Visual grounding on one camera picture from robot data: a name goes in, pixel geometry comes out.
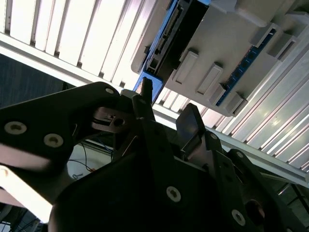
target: metal rod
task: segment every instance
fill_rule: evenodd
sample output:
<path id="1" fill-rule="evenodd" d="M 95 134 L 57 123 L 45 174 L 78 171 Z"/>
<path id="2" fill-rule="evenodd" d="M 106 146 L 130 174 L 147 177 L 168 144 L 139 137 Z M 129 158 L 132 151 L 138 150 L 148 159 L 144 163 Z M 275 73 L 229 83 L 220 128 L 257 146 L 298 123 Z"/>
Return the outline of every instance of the metal rod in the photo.
<path id="1" fill-rule="evenodd" d="M 289 187 L 290 187 L 291 183 L 286 183 L 283 185 L 283 187 L 278 191 L 278 195 L 280 196 L 281 194 L 283 194 Z"/>
<path id="2" fill-rule="evenodd" d="M 282 182 L 285 182 L 285 183 L 290 183 L 290 184 L 295 184 L 295 182 L 293 182 L 291 180 L 288 180 L 288 179 L 285 179 L 285 178 L 280 177 L 280 176 L 276 176 L 276 175 L 272 175 L 272 174 L 267 174 L 267 173 L 261 173 L 261 175 L 263 177 L 266 177 L 266 178 L 269 178 L 269 179 L 279 180 L 279 181 L 282 181 Z"/>

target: bolt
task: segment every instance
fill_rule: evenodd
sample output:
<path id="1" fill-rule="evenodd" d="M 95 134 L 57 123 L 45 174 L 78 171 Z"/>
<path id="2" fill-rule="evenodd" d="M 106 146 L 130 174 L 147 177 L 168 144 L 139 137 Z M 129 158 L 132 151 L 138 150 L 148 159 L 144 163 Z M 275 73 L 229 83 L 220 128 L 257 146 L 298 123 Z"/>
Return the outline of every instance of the bolt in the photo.
<path id="1" fill-rule="evenodd" d="M 213 139 L 217 139 L 218 137 L 215 135 L 215 134 L 213 134 L 213 133 L 211 133 L 211 137 L 213 138 Z"/>
<path id="2" fill-rule="evenodd" d="M 238 157 L 243 158 L 243 154 L 241 152 L 236 152 L 236 154 L 238 155 Z"/>
<path id="3" fill-rule="evenodd" d="M 4 130 L 9 134 L 19 135 L 25 133 L 27 127 L 22 122 L 12 121 L 5 124 Z"/>
<path id="4" fill-rule="evenodd" d="M 108 93 L 110 93 L 110 94 L 113 94 L 113 93 L 114 93 L 114 90 L 112 90 L 112 89 L 110 89 L 110 88 L 106 88 L 105 91 L 108 92 Z"/>
<path id="5" fill-rule="evenodd" d="M 44 137 L 46 146 L 57 148 L 63 145 L 63 138 L 58 134 L 48 134 Z"/>
<path id="6" fill-rule="evenodd" d="M 179 202 L 182 198 L 180 192 L 174 186 L 167 187 L 166 194 L 172 201 L 176 203 Z"/>
<path id="7" fill-rule="evenodd" d="M 237 209 L 232 210 L 233 219 L 241 226 L 246 225 L 246 220 L 243 215 Z"/>

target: electrical wire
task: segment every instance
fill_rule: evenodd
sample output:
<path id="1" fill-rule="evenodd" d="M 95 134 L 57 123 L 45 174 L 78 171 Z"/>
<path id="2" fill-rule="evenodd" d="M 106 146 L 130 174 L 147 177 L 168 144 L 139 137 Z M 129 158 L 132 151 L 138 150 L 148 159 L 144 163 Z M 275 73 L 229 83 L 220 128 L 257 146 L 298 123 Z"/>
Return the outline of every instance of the electrical wire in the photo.
<path id="1" fill-rule="evenodd" d="M 86 167 L 86 169 L 87 169 L 88 171 L 92 172 L 93 170 L 87 166 L 87 153 L 86 153 L 86 148 L 85 148 L 85 146 L 84 146 L 83 143 L 80 143 L 80 144 L 83 146 L 83 149 L 84 149 L 84 152 L 85 152 L 85 167 Z"/>
<path id="2" fill-rule="evenodd" d="M 112 161 L 113 150 L 107 148 L 107 146 L 99 138 L 96 138 L 96 139 L 99 141 L 100 144 L 102 144 L 105 147 L 107 151 L 111 153 L 111 161 Z"/>
<path id="3" fill-rule="evenodd" d="M 105 147 L 105 149 L 107 150 L 107 151 L 109 151 L 109 152 L 111 152 L 112 153 L 112 150 L 111 149 L 109 149 L 109 148 L 107 148 L 107 146 L 99 139 L 99 138 L 96 138 L 97 140 L 98 140 L 98 142 L 100 143 L 100 144 L 102 144 L 103 145 L 103 147 Z"/>
<path id="4" fill-rule="evenodd" d="M 80 163 L 80 164 L 82 164 L 83 166 L 85 166 L 85 167 L 86 167 L 87 171 L 89 171 L 89 172 L 93 172 L 93 170 L 92 170 L 91 168 L 89 168 L 88 166 L 86 166 L 86 165 L 85 165 L 84 163 L 82 163 L 82 162 L 79 162 L 79 161 L 77 161 L 77 160 L 73 160 L 73 159 L 70 159 L 70 160 L 68 160 L 68 161 L 73 161 L 73 162 Z"/>

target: cable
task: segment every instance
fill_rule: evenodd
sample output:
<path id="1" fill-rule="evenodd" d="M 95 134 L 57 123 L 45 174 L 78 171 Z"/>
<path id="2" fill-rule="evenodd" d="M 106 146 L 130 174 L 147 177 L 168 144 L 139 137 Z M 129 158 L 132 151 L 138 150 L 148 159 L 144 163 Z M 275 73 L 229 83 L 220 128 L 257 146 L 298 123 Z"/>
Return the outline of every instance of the cable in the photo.
<path id="1" fill-rule="evenodd" d="M 92 172 L 93 170 L 87 166 L 87 153 L 86 153 L 85 146 L 84 146 L 83 143 L 80 143 L 80 144 L 83 146 L 83 149 L 84 149 L 84 152 L 85 152 L 85 166 L 86 166 L 86 169 L 87 169 L 88 171 Z"/>
<path id="2" fill-rule="evenodd" d="M 22 228 L 21 228 L 19 231 L 17 231 L 17 232 L 23 231 L 25 228 L 27 228 L 28 226 L 30 226 L 31 223 L 33 223 L 36 219 L 37 219 L 37 218 L 33 219 L 31 222 L 29 222 L 27 225 L 25 225 L 24 227 L 22 227 Z"/>
<path id="3" fill-rule="evenodd" d="M 93 170 L 92 170 L 91 168 L 89 168 L 88 166 L 86 166 L 86 165 L 85 165 L 84 163 L 82 163 L 82 162 L 79 162 L 79 161 L 73 160 L 73 159 L 69 159 L 68 161 L 74 161 L 74 162 L 80 163 L 80 164 L 82 164 L 83 166 L 86 167 L 87 171 L 93 172 Z"/>
<path id="4" fill-rule="evenodd" d="M 100 144 L 102 144 L 105 147 L 107 151 L 111 153 L 111 160 L 112 160 L 113 150 L 107 148 L 107 146 L 99 138 L 96 138 L 96 139 L 99 141 Z"/>
<path id="5" fill-rule="evenodd" d="M 109 151 L 109 152 L 112 153 L 112 150 L 109 149 L 109 148 L 107 148 L 107 146 L 106 146 L 99 138 L 96 138 L 96 139 L 99 141 L 100 144 L 102 144 L 102 145 L 105 147 L 105 149 L 106 149 L 107 151 Z"/>

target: dark blue wall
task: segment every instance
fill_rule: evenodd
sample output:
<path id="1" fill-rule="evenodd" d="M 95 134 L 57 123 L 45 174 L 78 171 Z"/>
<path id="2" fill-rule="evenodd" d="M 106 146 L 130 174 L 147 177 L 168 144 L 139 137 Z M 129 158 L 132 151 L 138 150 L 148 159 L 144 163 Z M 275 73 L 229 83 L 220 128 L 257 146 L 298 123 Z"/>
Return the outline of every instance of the dark blue wall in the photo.
<path id="1" fill-rule="evenodd" d="M 0 108 L 62 90 L 63 82 L 0 54 Z"/>

